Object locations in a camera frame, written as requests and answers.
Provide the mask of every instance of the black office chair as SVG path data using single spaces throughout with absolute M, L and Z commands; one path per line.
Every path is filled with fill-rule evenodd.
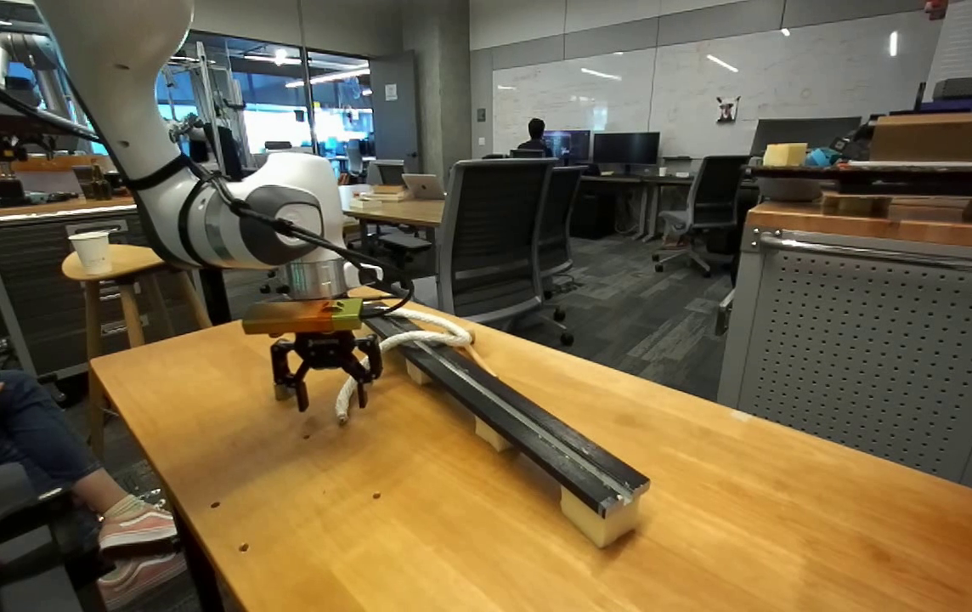
M 463 159 L 437 229 L 423 303 L 478 324 L 514 324 L 542 306 L 536 231 L 555 159 Z
M 0 465 L 0 612 L 79 612 L 101 570 L 67 492 L 39 498 L 17 463 Z
M 365 159 L 367 183 L 374 183 L 374 186 L 402 186 L 406 170 L 409 170 L 406 159 Z M 385 276 L 402 281 L 402 280 L 410 280 L 416 268 L 423 268 L 416 263 L 429 257 L 433 242 L 423 237 L 419 231 L 409 231 L 409 229 L 378 229 L 378 234 L 359 234 L 359 242 L 352 247 L 386 263 Z
M 731 231 L 738 229 L 738 186 L 746 180 L 749 155 L 705 155 L 683 210 L 664 210 L 664 237 L 683 246 L 690 263 L 715 276 L 717 265 L 731 265 Z
M 568 272 L 576 268 L 572 251 L 572 217 L 579 205 L 586 166 L 555 166 L 544 217 L 542 217 L 542 281 L 544 299 L 555 303 L 555 324 L 560 328 L 560 346 L 576 344 L 576 333 L 564 328 L 564 306 L 559 295 L 572 286 Z

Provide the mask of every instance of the floor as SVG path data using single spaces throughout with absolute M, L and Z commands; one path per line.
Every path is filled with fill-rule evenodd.
M 656 246 L 628 237 L 576 242 L 576 268 L 559 295 L 576 333 L 564 349 L 715 397 L 723 357 L 717 303 L 731 290 L 727 276 L 705 280 L 683 254 L 669 254 L 656 272 L 652 251 Z M 514 333 L 560 346 L 547 310 L 519 321 Z M 159 488 L 118 423 L 110 425 L 104 465 L 137 492 Z M 130 608 L 196 612 L 202 604 L 181 579 Z

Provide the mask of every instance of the person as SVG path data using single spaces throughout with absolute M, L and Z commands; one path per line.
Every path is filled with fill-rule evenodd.
M 98 579 L 110 608 L 121 608 L 144 591 L 183 570 L 173 515 L 121 490 L 82 444 L 65 410 L 39 379 L 0 372 L 0 463 L 22 463 L 35 490 L 67 488 L 98 516 L 98 552 L 117 561 Z
M 544 120 L 529 120 L 526 121 L 526 141 L 510 153 L 510 155 L 555 155 L 547 141 L 547 121 Z

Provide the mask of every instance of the linear rail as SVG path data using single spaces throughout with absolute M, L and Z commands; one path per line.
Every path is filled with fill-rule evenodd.
M 416 329 L 402 321 L 372 321 L 380 338 Z M 608 449 L 594 444 L 510 384 L 487 373 L 476 359 L 453 346 L 406 344 L 402 355 L 425 372 L 437 388 L 454 395 L 476 418 L 514 442 L 526 460 L 547 468 L 564 490 L 572 490 L 589 509 L 608 516 L 618 507 L 632 507 L 649 481 L 625 465 Z

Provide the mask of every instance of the robotic arm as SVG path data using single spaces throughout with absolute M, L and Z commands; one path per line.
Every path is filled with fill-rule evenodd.
M 163 133 L 154 80 L 183 43 L 193 0 L 39 0 L 39 6 L 168 263 L 288 265 L 297 299 L 347 294 L 343 257 L 315 247 L 343 247 L 335 180 L 318 155 L 278 150 L 249 180 L 222 183 L 192 166 Z

